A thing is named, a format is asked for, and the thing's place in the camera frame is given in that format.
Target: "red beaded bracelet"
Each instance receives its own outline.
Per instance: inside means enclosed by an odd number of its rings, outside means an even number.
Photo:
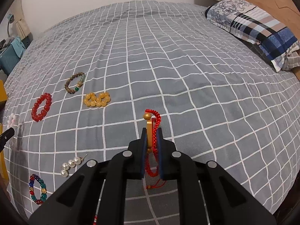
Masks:
[[[40,114],[37,115],[38,107],[44,100],[46,100],[46,105],[44,106],[44,109],[40,112]],[[52,104],[52,98],[49,93],[45,93],[44,95],[41,95],[40,98],[37,99],[37,102],[34,104],[34,107],[32,108],[32,112],[31,112],[32,119],[36,122],[41,121],[47,115],[47,112],[50,110],[51,104]]]

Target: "gray bedsheet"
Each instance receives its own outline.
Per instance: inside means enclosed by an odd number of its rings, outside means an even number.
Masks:
[[[101,162],[125,150],[145,127],[147,108],[160,112],[163,135],[178,150],[217,161],[269,211],[279,207],[299,170],[300,83],[210,24],[204,10],[112,4],[67,19],[31,43],[5,83],[3,122],[12,112],[19,119],[17,145],[4,154],[20,213],[29,217],[37,208],[28,189],[32,173],[53,193],[66,180],[59,172],[68,159],[88,154],[86,160]],[[70,95],[64,84],[77,72],[86,81]],[[82,105],[84,94],[103,90],[111,96],[107,107]],[[44,92],[52,106],[37,123],[31,108]],[[179,224],[176,183],[148,191],[145,183],[155,181],[128,183],[126,223]]]

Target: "white bead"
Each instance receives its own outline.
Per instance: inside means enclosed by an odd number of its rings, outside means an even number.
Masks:
[[[63,176],[64,178],[66,178],[66,177],[68,177],[69,173],[68,173],[67,170],[62,169],[62,170],[60,171],[60,175]]]
[[[75,162],[74,162],[74,160],[68,160],[68,165],[69,165],[70,167],[75,167]]]
[[[64,162],[64,163],[61,165],[61,168],[64,169],[64,170],[69,170],[70,166],[68,165],[68,163]]]
[[[76,165],[80,165],[81,164],[81,158],[80,157],[74,157],[74,162]]]

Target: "yellow beaded bracelet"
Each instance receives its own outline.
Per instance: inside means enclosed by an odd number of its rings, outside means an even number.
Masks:
[[[98,97],[96,97],[94,92],[85,95],[83,103],[87,107],[105,107],[107,103],[110,102],[110,95],[106,92],[101,92]]]

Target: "teal towel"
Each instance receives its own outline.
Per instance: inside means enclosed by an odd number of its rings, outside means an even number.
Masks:
[[[13,42],[11,43],[11,45],[13,46],[13,49],[15,50],[17,56],[19,58],[22,57],[23,53],[25,52],[26,48],[23,44],[23,42],[21,41],[21,38],[19,36],[17,36]]]

